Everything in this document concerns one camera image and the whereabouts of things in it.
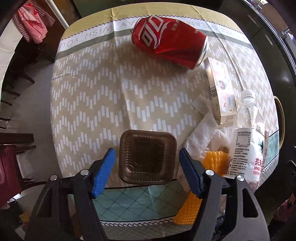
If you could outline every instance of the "brown plastic container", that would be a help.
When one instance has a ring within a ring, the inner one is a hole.
[[[119,177],[129,184],[166,184],[173,179],[176,149],[170,133],[127,130],[120,138]]]

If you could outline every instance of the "floor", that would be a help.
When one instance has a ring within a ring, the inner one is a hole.
[[[13,105],[1,103],[0,106],[0,116],[11,118],[5,132],[34,134],[34,145],[37,148],[18,155],[23,177],[34,181],[47,181],[52,174],[62,177],[50,123],[52,71],[53,64],[46,60],[30,66],[26,73],[35,80],[35,84],[18,79],[13,90],[20,93],[20,97],[6,94],[2,99]]]

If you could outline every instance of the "red soda can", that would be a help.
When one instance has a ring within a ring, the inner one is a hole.
[[[194,69],[203,61],[209,46],[205,34],[172,18],[150,16],[135,24],[131,40],[141,50]]]

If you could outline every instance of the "patterned tablecloth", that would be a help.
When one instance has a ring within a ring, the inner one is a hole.
[[[131,43],[134,24],[148,15],[179,19],[205,33],[210,44],[206,57],[227,65],[237,101],[243,89],[255,91],[270,133],[265,180],[278,161],[279,127],[258,55],[227,16],[174,3],[108,9],[65,31],[51,89],[52,133],[63,176],[90,167],[109,147],[118,153],[120,136],[127,129],[168,131],[176,137],[179,150],[203,118],[191,103],[200,94],[210,98],[204,65],[188,70],[141,52]],[[171,222],[187,195],[178,181],[129,187],[118,177],[117,159],[107,186],[94,204],[110,239],[148,239],[190,228]]]

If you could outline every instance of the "metal bolt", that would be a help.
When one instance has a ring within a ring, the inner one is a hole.
[[[81,170],[80,174],[83,176],[86,176],[89,174],[89,171],[87,169],[83,169],[83,170]]]
[[[244,177],[243,177],[242,175],[238,175],[238,176],[237,176],[237,179],[238,179],[240,182],[242,182],[242,181],[244,180]]]
[[[56,179],[57,179],[57,175],[51,175],[51,176],[50,176],[50,180],[51,180],[51,181],[55,181]]]
[[[208,175],[208,176],[213,176],[214,175],[214,171],[208,169],[205,171],[205,173]]]

